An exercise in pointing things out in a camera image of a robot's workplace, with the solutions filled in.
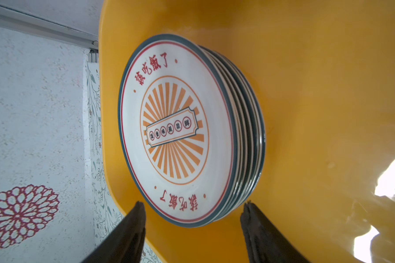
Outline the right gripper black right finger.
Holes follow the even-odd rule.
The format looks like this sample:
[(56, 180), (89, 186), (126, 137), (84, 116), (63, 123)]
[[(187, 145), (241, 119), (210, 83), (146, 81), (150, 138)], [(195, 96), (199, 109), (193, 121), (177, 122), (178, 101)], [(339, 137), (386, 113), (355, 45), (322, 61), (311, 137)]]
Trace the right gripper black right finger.
[(308, 260), (282, 235), (252, 202), (240, 216), (249, 262), (307, 263)]

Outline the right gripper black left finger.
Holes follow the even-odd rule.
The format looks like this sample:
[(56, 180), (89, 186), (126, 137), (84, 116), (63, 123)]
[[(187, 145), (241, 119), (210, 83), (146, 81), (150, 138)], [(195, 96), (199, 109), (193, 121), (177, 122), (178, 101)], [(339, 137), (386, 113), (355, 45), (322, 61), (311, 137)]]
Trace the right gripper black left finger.
[(139, 263), (145, 243), (145, 224), (145, 207), (138, 201), (110, 235), (83, 262)]

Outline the green rim plate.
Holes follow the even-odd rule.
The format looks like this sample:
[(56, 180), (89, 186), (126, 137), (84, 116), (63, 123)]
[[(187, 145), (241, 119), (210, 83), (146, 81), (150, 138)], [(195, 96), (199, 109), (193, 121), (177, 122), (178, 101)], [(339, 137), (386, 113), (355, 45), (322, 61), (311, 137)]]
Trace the green rim plate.
[(229, 201), (227, 206), (227, 211), (221, 214), (221, 218), (227, 216), (230, 212), (238, 208), (242, 203), (242, 195), (244, 194), (244, 189), (246, 182), (249, 178), (249, 174), (252, 170), (253, 162), (253, 142), (252, 142), (252, 125), (249, 124), (249, 111), (245, 102), (245, 98), (241, 91), (242, 84), (238, 80), (236, 74), (232, 73), (230, 70), (231, 66), (227, 65), (224, 58), (218, 53), (204, 49), (206, 53), (211, 57), (212, 61), (220, 69), (221, 75), (226, 80), (230, 90), (232, 91), (232, 96), (234, 99), (234, 106), (238, 113), (238, 123), (240, 124), (239, 137), (240, 137), (240, 164), (239, 164), (239, 179), (234, 186), (234, 196), (232, 200)]
[(249, 198), (260, 178), (266, 149), (266, 134), (263, 117), (261, 116), (261, 109), (248, 80), (228, 58), (223, 55), (221, 56), (224, 58), (225, 62), (227, 62), (227, 65), (232, 67), (230, 71), (237, 75), (238, 80), (242, 84), (241, 91), (250, 115), (249, 124), (252, 125), (253, 162), (252, 170), (246, 182), (244, 194), (242, 195), (242, 205)]

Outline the orange sunburst plate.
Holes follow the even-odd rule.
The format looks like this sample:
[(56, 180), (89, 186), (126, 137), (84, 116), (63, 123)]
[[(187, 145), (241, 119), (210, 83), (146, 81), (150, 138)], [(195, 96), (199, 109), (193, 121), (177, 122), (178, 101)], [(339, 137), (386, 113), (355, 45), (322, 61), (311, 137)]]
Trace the orange sunburst plate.
[(181, 227), (215, 221), (234, 187), (239, 138), (209, 56), (178, 35), (146, 39), (127, 62), (118, 104), (126, 163), (152, 209)]

